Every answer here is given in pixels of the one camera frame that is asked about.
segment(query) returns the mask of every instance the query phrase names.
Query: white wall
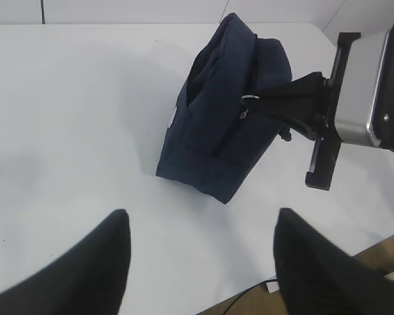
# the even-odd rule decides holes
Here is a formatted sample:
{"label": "white wall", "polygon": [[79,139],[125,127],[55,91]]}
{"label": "white wall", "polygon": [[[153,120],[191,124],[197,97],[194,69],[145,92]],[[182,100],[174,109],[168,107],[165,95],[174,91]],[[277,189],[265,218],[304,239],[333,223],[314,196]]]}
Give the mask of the white wall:
{"label": "white wall", "polygon": [[230,0],[225,13],[247,23],[309,22],[323,30],[343,0]]}
{"label": "white wall", "polygon": [[44,0],[47,23],[217,23],[227,0]]}
{"label": "white wall", "polygon": [[40,0],[0,0],[0,24],[40,23]]}
{"label": "white wall", "polygon": [[388,30],[393,24],[394,0],[346,0],[324,32],[336,43],[339,32],[366,35]]}
{"label": "white wall", "polygon": [[343,0],[45,0],[47,23],[312,22],[324,29]]}

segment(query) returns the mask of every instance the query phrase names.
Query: black cable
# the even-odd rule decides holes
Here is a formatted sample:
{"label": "black cable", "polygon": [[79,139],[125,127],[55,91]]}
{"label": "black cable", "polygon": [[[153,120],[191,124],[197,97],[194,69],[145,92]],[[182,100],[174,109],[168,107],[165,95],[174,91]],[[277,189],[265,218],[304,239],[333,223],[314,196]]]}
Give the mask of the black cable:
{"label": "black cable", "polygon": [[247,294],[248,292],[250,292],[253,288],[258,287],[260,284],[269,284],[271,282],[277,282],[277,279],[271,279],[271,280],[267,280],[267,281],[263,281],[260,282],[259,284],[256,284],[252,287],[250,287],[249,289],[241,292],[241,294],[239,294],[239,296],[228,306],[228,308],[222,313],[222,315],[226,315],[226,313],[232,308],[232,306],[234,306],[234,304],[236,302],[238,302],[238,300],[243,297],[245,294]]}
{"label": "black cable", "polygon": [[44,0],[41,0],[41,19],[42,24],[45,24]]}

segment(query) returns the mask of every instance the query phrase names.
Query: zipper pull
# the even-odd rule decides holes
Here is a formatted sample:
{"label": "zipper pull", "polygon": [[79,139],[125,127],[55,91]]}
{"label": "zipper pull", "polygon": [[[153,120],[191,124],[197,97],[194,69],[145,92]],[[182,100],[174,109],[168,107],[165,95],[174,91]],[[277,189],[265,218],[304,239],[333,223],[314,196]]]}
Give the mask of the zipper pull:
{"label": "zipper pull", "polygon": [[241,116],[239,116],[239,119],[246,119],[248,115],[249,110],[245,110],[241,113]]}

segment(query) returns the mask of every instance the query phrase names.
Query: navy blue bag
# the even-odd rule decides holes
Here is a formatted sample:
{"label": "navy blue bag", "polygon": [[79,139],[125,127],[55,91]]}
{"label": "navy blue bag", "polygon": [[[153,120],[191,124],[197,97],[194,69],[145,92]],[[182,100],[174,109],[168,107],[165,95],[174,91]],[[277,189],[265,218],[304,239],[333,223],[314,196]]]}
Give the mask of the navy blue bag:
{"label": "navy blue bag", "polygon": [[228,15],[179,93],[156,175],[227,203],[284,127],[245,109],[241,97],[291,80],[280,42]]}

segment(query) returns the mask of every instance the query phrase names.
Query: white tabletop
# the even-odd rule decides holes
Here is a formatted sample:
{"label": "white tabletop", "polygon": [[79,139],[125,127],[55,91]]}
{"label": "white tabletop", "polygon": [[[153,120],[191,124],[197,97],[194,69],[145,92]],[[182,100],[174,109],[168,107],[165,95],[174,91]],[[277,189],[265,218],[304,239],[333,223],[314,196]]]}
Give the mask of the white tabletop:
{"label": "white tabletop", "polygon": [[[120,314],[195,314],[274,275],[278,210],[293,207],[350,254],[394,234],[394,154],[343,146],[330,192],[306,188],[313,143],[276,139],[222,205],[154,176],[165,128],[216,25],[0,26],[0,292],[113,209],[131,218]],[[330,74],[310,24],[253,24],[298,78]]]}

